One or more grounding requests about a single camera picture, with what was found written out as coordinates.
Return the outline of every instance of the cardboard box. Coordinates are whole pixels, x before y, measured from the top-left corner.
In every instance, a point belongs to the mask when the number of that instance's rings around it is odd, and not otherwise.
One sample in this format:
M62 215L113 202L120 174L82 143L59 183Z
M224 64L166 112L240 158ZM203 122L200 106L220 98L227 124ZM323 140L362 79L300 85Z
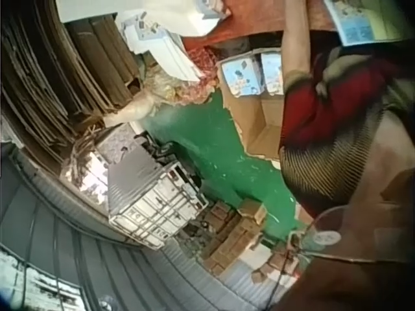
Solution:
M208 270L211 271L215 266L217 265L217 262L213 260L213 258L208 258L203 261L203 266Z
M215 232L219 232L225 226L225 221L212 213L207 213L204 221L207 222Z
M262 72L255 55L231 57L220 66L233 97L260 95L264 91Z
M271 95L283 95L283 73L280 52L261 53L262 72L267 91Z
M259 269L259 271L261 271L265 275L271 274L272 272L274 272L274 270L275 268L273 268L267 263L264 263Z
M235 212L233 218L225 225L225 227L220 231L216 238L224 242L229 237L229 234L235 229L237 224L240 222L241 218L242 216L236 214Z
M222 241L216 238L212 239L212 241L202 250L202 254L200 255L200 257L202 259L209 258L213 254L213 252L218 249L218 247L221 244L222 244Z
M261 272L261 270L255 270L251 274L251 279L254 284L261 284L264 282L268 277Z
M224 272L225 268L219 266L218 264L212 269L212 274L216 277L220 277L220 275Z
M247 54L270 51L278 51L278 49L259 49ZM264 92L261 95L235 98L226 84L221 66L219 66L218 78L224 108L230 111L245 152L261 159L279 160L283 96L271 96L268 92Z
M267 216L267 209L265 206L261 202L251 199L243 200L238 208L238 212L242 217L255 220L258 225L262 224Z
M281 270L283 263L285 260L284 254L281 253L274 253L271 255L271 257L268 259L268 265L271 267Z
M228 212L230 210L230 207L227 206L223 202L217 202L210 212L214 214L217 218L220 218L221 220L226 220L226 217L228 216Z
M242 218L237 227L243 228L249 232L253 232L254 235L258 234L261 231L261 227L255 222L254 219L245 217Z
M226 216L226 218L225 218L225 223L227 224L228 222L230 222L232 219L233 219L233 217L235 216L235 214L237 213L237 211L236 210L234 210L234 209L231 209L229 212L228 212L228 215Z
M221 254L218 251L216 251L212 255L211 259L213 259L217 264L220 264L222 267L227 268L238 259L238 257L227 256L227 255Z

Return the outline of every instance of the corrugated metal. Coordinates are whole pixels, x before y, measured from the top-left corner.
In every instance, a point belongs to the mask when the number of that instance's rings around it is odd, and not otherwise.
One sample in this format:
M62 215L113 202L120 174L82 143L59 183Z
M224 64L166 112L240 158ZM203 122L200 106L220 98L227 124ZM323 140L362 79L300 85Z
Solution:
M91 310L99 311L100 299L108 297L124 311L256 311L266 303L274 283L252 284L252 270L244 263L236 263L219 280L188 259L175 241L161 251L120 244L116 240L122 237L82 211L79 201L62 195L59 187L34 171L30 176L22 179L14 164L3 158L0 246L79 286ZM53 206L36 187L52 199ZM85 228L61 219L55 210Z
M107 216L89 207L77 198L69 189L47 173L34 168L29 160L17 153L14 162L21 169L20 178L28 179L35 189L55 208L66 217L82 224L86 228L105 237L125 241L125 236L116 232L108 225Z

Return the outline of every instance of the floor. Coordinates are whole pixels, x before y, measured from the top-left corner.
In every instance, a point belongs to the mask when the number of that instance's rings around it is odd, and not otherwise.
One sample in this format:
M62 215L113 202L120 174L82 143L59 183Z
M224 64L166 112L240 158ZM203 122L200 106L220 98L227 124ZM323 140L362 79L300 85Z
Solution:
M203 191L237 207L243 198L257 199L268 213L265 232L285 238L299 223L295 201L271 163L244 153L220 92L203 105L164 106L141 125L162 142L175 141L204 178Z

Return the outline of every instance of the brown box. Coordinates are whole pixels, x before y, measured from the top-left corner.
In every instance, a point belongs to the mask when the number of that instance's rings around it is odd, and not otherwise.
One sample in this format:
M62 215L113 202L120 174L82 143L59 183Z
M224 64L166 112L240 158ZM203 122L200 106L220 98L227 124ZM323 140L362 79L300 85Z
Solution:
M251 279L254 284L260 284L264 282L268 277L261 272L261 270L255 270L251 273Z
M251 246L249 247L252 251L255 251L256 248L261 244L263 238L263 233L258 233L257 236L254 238Z
M225 221L212 213L207 213L204 221L207 222L215 232L219 232L225 226Z
M284 260L285 260L284 254L274 253L268 259L268 264L274 267L275 269L281 270L283 267Z
M230 222L232 220L232 218L236 215L237 211L234 209L231 209L228 212L228 215L225 218L225 223L227 224L228 222Z
M225 272L225 268L223 268L222 266L218 264L212 269L212 274L216 277L220 277L220 275L224 272Z
M202 259L209 258L221 244L222 241L213 238L212 241L202 250L202 254L200 255L200 257L202 257Z
M271 274L272 272L274 272L274 270L275 268L267 263L264 263L259 269L259 271L261 271L265 275Z
M245 199L239 206L238 212L242 217L255 220L258 225L262 224L267 216L265 206L261 202L251 199Z
M210 212L212 214L214 214L217 218L224 220L226 219L226 217L228 216L228 212L229 212L230 208L225 205L225 203L223 202L217 202L212 209L210 210Z
M222 242L224 242L231 232L235 229L239 221L241 220L241 215L236 214L220 231L220 233L216 236L216 238Z
M244 230L249 232L259 233L261 227L255 222L255 220L243 217L239 222L238 227L242 227Z
M218 251L216 251L216 252L214 252L213 254L212 254L212 259L215 261L215 262L217 262L218 264L220 264L222 267L228 267L228 266L230 266L231 264L233 264L233 262L235 262L235 260L237 260L238 259L238 257L231 257L231 256L228 256L229 254L226 254L226 255L224 255L224 254L222 254L222 253L219 253Z
M218 64L218 78L222 91L223 106L228 109L239 139L247 154L266 160L279 160L278 146L284 112L284 97L261 95L234 97L227 85L221 64L231 59L279 51L277 48L256 49L248 53L221 60Z
M246 243L244 241L238 241L238 243L236 243L232 249L230 250L230 253L233 256L239 257L241 256L241 254L249 247L250 243Z
M203 266L211 271L215 266L217 265L217 262L213 260L213 258L208 258L203 261Z
M230 234L229 237L217 249L222 254L228 254L231 248L238 242L241 236Z

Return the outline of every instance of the wire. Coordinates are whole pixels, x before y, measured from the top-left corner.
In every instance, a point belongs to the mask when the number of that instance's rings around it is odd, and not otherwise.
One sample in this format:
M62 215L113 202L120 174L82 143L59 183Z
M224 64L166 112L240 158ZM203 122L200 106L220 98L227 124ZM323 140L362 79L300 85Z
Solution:
M275 294L276 294L276 292L277 292L277 290L279 288L279 285L281 284L281 279L282 279L283 275L286 274L285 273L285 266L287 265L287 263L289 261L289 257L290 257L290 251L286 251L285 252L284 262L283 262L283 265L281 267L281 272L279 274L277 283L275 284L275 287L272 290L270 297L268 298L268 302L267 302L267 306L265 307L265 311L269 311L270 306L271 306L271 303L272 303L272 299L274 298L274 296L275 296Z

